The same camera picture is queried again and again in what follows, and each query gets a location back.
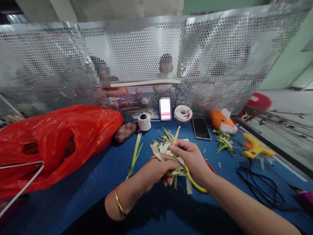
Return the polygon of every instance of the perforated metal sheet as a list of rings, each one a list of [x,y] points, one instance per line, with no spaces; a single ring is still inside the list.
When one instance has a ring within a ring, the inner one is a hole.
[[[0,92],[19,110],[43,114],[77,103],[101,104],[86,82],[77,26],[70,23],[0,26]],[[0,100],[2,115],[12,111]]]
[[[126,115],[157,112],[159,97],[171,97],[173,108],[184,104],[195,114],[221,108],[238,113],[312,5],[274,4],[195,17],[78,25],[1,26],[0,92],[33,113],[76,103],[110,106]],[[160,72],[165,54],[171,55],[169,76]],[[90,61],[106,62],[112,81],[178,77],[182,83],[98,90],[86,83]]]

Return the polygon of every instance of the yellow scissors handle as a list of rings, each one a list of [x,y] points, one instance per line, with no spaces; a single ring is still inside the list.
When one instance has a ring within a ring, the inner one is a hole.
[[[188,178],[190,179],[190,181],[191,181],[192,185],[193,185],[196,189],[198,189],[200,192],[203,192],[203,193],[208,193],[208,191],[206,191],[206,189],[204,189],[204,188],[200,187],[199,185],[197,185],[197,184],[196,184],[196,182],[195,182],[195,181],[193,181],[193,179],[192,179],[192,178],[191,178],[191,176],[190,176],[190,173],[189,173],[188,167],[187,167],[186,165],[185,165],[185,168],[186,168],[186,170],[187,170],[187,175],[188,175]]]

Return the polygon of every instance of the hand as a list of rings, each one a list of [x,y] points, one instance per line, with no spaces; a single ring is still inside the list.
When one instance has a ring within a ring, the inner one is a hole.
[[[170,145],[169,150],[184,160],[192,178],[201,185],[204,185],[204,179],[208,177],[208,175],[210,177],[215,176],[207,166],[200,149],[196,144],[178,139],[176,146]]]
[[[173,157],[167,154],[161,153],[165,161],[160,161],[155,155],[147,162],[135,175],[138,179],[138,183],[142,185],[144,193],[149,192],[154,183],[161,180],[166,187],[172,185],[174,176],[166,177],[166,172],[175,170],[180,166],[179,163],[175,162]]]

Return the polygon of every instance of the smartphone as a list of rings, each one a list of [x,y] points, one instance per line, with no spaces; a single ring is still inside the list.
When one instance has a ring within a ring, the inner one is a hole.
[[[192,124],[196,139],[212,140],[204,118],[193,117]]]
[[[160,98],[160,117],[161,121],[171,120],[171,99],[170,97]]]

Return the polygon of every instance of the gold bangle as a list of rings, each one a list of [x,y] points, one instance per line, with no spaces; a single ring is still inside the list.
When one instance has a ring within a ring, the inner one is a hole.
[[[118,186],[118,184],[114,188],[116,203],[117,203],[118,208],[120,209],[120,212],[126,217],[127,214],[123,211],[122,206],[120,204],[120,201],[118,200],[117,190],[116,190],[117,186]]]

